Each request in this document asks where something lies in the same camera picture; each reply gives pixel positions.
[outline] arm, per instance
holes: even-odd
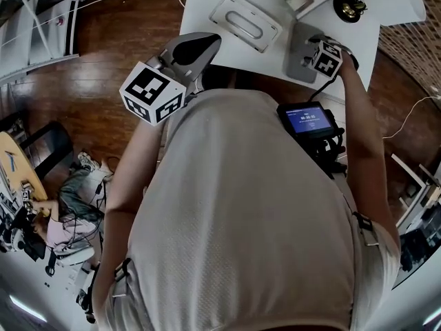
[[[387,202],[386,165],[380,126],[351,57],[343,53],[340,71],[346,93],[347,182],[358,211],[379,223],[400,246]]]
[[[143,189],[156,170],[163,126],[140,121],[116,169],[104,218],[101,265],[92,291],[92,304],[99,320],[114,283],[114,271],[127,254],[130,230],[143,199]]]
[[[47,200],[47,201],[33,201],[32,207],[35,210],[49,210],[50,217],[58,222],[59,220],[59,208],[57,200]]]

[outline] black and white marker cube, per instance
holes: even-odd
[[[308,67],[333,79],[342,63],[342,50],[338,46],[320,41]]]
[[[125,107],[153,126],[184,105],[186,87],[138,62],[119,89]]]
[[[22,200],[22,202],[28,202],[29,201],[29,192],[28,191],[22,191],[21,192],[21,200]]]

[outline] person sitting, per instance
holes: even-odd
[[[88,245],[88,238],[97,230],[102,232],[103,213],[84,202],[77,193],[84,179],[100,166],[85,152],[78,158],[81,166],[74,163],[77,169],[61,186],[58,200],[32,202],[33,208],[39,211],[32,222],[34,231],[55,254],[79,250]],[[50,215],[45,217],[42,210],[49,210]]]

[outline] blue screen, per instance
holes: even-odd
[[[297,133],[331,127],[320,107],[288,110],[287,116]]]

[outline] sneaker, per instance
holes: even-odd
[[[99,163],[90,158],[90,155],[88,155],[86,152],[80,152],[78,154],[78,159],[81,167],[88,169],[90,172],[99,169]]]

